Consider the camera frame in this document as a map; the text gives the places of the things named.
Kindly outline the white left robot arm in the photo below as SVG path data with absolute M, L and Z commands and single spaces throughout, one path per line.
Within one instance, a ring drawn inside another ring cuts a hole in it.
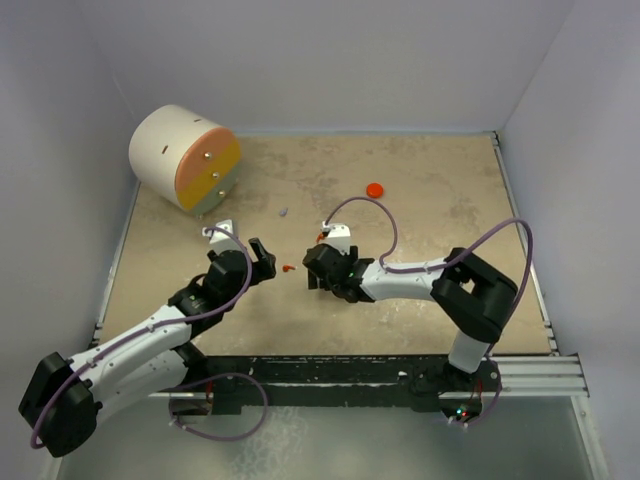
M 43 358 L 19 404 L 30 445 L 55 457 L 76 450 L 98 423 L 156 391 L 194 392 L 206 361 L 192 339 L 217 325 L 249 287 L 276 275 L 276 258 L 259 239 L 209 251 L 209 269 L 148 319 L 100 346 Z

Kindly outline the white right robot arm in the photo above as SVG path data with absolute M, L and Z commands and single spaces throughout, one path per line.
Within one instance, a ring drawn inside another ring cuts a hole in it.
M 308 288 L 330 291 L 349 303 L 391 299 L 432 301 L 458 328 L 445 366 L 446 383 L 467 391 L 480 379 L 480 363 L 496 344 L 520 299 L 516 284 L 473 253 L 453 249 L 442 260 L 390 264 L 342 252 L 326 243 L 302 260 Z

